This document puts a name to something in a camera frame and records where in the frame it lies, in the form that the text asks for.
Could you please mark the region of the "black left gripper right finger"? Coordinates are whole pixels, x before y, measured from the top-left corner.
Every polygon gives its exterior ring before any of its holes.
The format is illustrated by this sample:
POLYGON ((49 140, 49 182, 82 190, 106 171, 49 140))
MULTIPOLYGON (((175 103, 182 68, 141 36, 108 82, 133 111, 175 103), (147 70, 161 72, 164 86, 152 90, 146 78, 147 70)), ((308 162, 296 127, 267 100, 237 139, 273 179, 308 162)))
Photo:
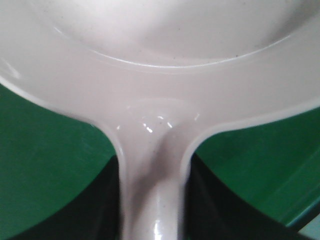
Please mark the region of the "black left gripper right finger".
POLYGON ((184 207, 186 240, 309 240, 224 184, 197 154, 190 160, 184 207))

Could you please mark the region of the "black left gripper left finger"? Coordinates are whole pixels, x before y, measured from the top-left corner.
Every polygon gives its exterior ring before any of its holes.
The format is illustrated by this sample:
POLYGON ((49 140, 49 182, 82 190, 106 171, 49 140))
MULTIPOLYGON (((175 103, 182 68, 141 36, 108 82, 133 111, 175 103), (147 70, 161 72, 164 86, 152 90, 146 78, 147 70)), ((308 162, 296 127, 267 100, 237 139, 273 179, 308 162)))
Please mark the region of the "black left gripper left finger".
POLYGON ((59 211, 15 235, 16 240, 117 240, 119 163, 112 156, 97 177, 59 211))

